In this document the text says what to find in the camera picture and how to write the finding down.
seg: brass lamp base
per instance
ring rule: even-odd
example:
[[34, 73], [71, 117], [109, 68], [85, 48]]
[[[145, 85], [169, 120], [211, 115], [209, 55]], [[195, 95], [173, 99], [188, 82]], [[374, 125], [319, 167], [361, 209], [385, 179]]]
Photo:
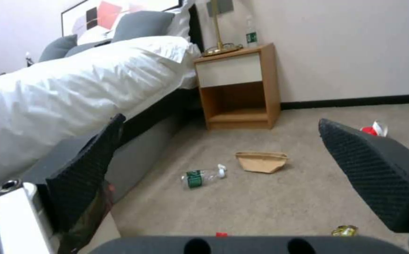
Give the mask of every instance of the brass lamp base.
[[233, 43], [227, 43], [222, 48], [212, 47], [204, 51], [203, 56], [216, 56], [220, 54], [225, 54], [233, 51], [240, 50], [241, 45], [234, 45]]

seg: green label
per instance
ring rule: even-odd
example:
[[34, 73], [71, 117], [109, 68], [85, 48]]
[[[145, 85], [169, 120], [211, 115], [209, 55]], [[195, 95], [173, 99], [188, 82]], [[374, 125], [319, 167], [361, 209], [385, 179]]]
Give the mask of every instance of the green label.
[[189, 188], [196, 188], [203, 185], [201, 172], [199, 170], [187, 172], [187, 184]]
[[256, 36], [256, 32], [251, 32], [247, 34], [247, 43], [257, 42], [258, 37]]

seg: wooden nightstand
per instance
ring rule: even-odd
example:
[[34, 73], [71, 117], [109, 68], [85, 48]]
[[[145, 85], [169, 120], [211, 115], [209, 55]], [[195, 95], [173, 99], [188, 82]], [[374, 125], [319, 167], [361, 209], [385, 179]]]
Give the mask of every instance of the wooden nightstand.
[[280, 114], [275, 45], [195, 60], [208, 129], [271, 129]]

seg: beige carpet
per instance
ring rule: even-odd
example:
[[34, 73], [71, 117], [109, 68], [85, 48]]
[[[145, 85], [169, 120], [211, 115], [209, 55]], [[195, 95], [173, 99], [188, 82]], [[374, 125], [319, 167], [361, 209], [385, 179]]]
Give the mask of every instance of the beige carpet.
[[[325, 149], [317, 124], [325, 117], [360, 128], [381, 119], [389, 136], [409, 148], [409, 104], [282, 111], [272, 130], [208, 132], [196, 120], [174, 138], [162, 159], [113, 209], [122, 236], [328, 235], [352, 224], [362, 235], [407, 245], [408, 234], [389, 231], [351, 188]], [[245, 172], [237, 151], [281, 151], [289, 164], [273, 175]], [[228, 177], [184, 190], [188, 170], [228, 167]]]

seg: wall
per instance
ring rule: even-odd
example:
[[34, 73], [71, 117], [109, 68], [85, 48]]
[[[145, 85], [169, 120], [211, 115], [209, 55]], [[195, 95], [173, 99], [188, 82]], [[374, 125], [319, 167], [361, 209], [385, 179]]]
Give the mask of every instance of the wall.
[[38, 61], [44, 47], [62, 35], [62, 11], [80, 0], [0, 0], [0, 72], [25, 67], [25, 53]]
[[[80, 0], [0, 0], [0, 72], [37, 60], [61, 35], [60, 13]], [[211, 19], [196, 0], [207, 47]], [[282, 101], [409, 94], [409, 0], [233, 0], [220, 16], [225, 42], [245, 43], [251, 13], [277, 48]]]
[[[197, 0], [207, 47], [215, 44]], [[277, 48], [282, 101], [409, 94], [409, 0], [233, 0], [219, 17], [224, 42], [245, 43], [254, 16]]]

